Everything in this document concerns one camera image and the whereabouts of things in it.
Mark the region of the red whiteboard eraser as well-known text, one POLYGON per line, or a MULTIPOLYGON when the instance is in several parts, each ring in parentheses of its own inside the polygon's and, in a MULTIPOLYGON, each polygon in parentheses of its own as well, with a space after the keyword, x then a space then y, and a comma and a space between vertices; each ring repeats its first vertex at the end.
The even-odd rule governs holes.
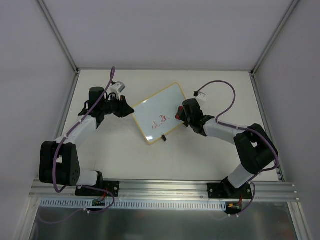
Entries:
POLYGON ((179 106, 175 118, 179 121, 183 121, 184 119, 184 107, 179 106))

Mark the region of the yellow framed whiteboard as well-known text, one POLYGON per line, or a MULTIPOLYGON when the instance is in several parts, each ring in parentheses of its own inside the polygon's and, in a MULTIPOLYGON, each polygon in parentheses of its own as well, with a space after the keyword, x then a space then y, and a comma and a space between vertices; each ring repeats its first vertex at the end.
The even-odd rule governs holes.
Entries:
POLYGON ((183 124, 176 114, 184 100, 186 96, 175 82, 133 106, 133 119, 149 145, 183 124))

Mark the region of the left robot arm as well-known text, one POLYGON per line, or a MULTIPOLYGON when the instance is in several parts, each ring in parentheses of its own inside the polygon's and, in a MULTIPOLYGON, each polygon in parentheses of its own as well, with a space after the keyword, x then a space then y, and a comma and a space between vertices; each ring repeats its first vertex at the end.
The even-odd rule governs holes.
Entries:
POLYGON ((110 93, 103 87, 90 88, 88 100, 78 114, 76 123, 65 134, 41 145, 40 182, 53 184, 57 193, 65 187, 82 186, 94 196, 104 191, 101 172, 81 169, 78 149, 98 129, 107 115, 124 118, 135 112, 122 95, 124 89, 125 85, 119 81, 111 84, 110 93))

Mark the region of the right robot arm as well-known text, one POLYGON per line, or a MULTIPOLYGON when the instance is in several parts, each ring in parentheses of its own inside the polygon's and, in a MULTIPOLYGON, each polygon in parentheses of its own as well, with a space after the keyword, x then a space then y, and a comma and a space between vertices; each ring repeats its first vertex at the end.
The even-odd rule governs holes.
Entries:
POLYGON ((240 160, 235 170, 220 183, 208 183, 210 199, 249 199, 250 181, 267 172, 269 164, 279 165, 279 153, 261 125, 235 126, 203 114, 196 99, 187 99, 178 107, 175 118, 201 136, 223 140, 235 146, 240 160))

